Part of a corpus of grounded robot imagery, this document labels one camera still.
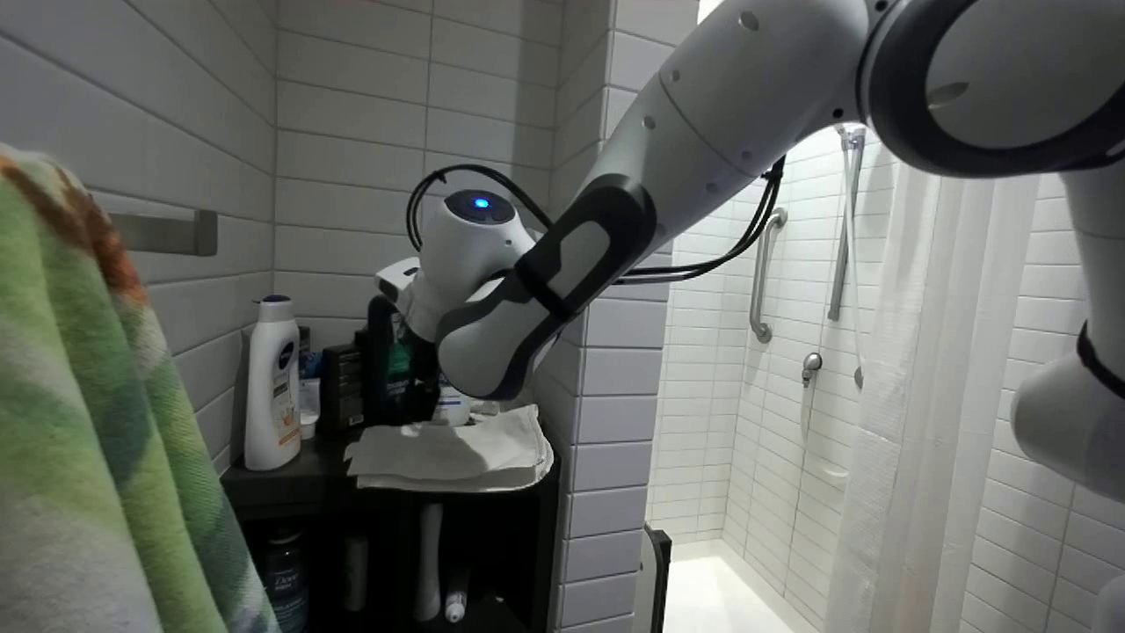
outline shower pipe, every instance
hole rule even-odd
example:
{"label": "shower pipe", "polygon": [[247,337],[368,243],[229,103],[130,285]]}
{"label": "shower pipe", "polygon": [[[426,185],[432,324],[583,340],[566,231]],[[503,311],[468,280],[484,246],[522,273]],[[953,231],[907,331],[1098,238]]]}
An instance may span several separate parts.
{"label": "shower pipe", "polygon": [[855,209],[856,209],[856,180],[863,168],[863,128],[835,128],[842,149],[842,223],[839,223],[839,246],[835,246],[835,271],[834,271],[834,300],[828,320],[839,324],[842,316],[842,285],[847,285],[847,256],[850,256],[850,231],[855,231]]}

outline shampoo bottle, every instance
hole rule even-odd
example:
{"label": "shampoo bottle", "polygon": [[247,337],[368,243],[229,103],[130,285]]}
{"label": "shampoo bottle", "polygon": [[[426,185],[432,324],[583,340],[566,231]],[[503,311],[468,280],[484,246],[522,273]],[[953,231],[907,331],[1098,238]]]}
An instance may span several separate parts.
{"label": "shampoo bottle", "polygon": [[298,452],[298,326],[288,300],[266,296],[250,335],[247,471],[273,471]]}

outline towel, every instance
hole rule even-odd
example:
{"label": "towel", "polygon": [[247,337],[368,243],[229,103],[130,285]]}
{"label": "towel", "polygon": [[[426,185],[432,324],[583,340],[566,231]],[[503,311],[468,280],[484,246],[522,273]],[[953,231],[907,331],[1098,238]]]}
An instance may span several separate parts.
{"label": "towel", "polygon": [[346,452],[358,488],[515,494],[537,487],[554,452],[537,409],[474,409],[468,427],[375,427]]}
{"label": "towel", "polygon": [[0,627],[277,629],[112,225],[4,146]]}

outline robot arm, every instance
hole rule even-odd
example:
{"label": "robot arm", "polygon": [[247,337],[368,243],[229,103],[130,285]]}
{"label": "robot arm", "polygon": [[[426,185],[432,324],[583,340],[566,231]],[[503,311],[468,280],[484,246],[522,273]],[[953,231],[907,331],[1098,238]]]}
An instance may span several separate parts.
{"label": "robot arm", "polygon": [[[925,173],[1108,165],[1125,154],[1122,28],[1118,0],[726,0],[636,95],[557,225],[522,256],[527,243],[503,249],[494,265],[514,266],[499,287],[459,305],[481,280],[457,271],[477,259],[474,238],[444,265],[421,246],[403,301],[428,296],[432,311],[403,311],[406,326],[437,344],[454,386],[514,398],[605,285],[839,121],[871,121]],[[1114,354],[1102,305],[1125,301],[1092,296],[1092,344]]]}
{"label": "robot arm", "polygon": [[811,131],[855,115],[863,0],[726,0],[636,95],[581,196],[481,301],[438,326],[454,386],[514,398],[554,331],[638,256],[733,196]]}

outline shower curtain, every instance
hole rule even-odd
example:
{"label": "shower curtain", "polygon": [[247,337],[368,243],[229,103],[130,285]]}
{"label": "shower curtain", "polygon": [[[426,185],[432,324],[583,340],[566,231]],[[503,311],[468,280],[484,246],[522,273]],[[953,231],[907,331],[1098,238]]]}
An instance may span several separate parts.
{"label": "shower curtain", "polygon": [[889,225],[880,311],[861,337],[861,433],[818,629],[930,629],[939,570],[948,557],[965,557],[948,551],[945,532],[963,522],[948,512],[956,483],[983,483],[995,406],[980,400],[980,385],[999,379],[983,353],[1004,344],[1002,313],[1013,305],[1002,301],[1013,300],[995,287],[1018,280],[1026,185],[1034,180],[939,180],[886,149],[871,154],[861,190],[889,192]]}

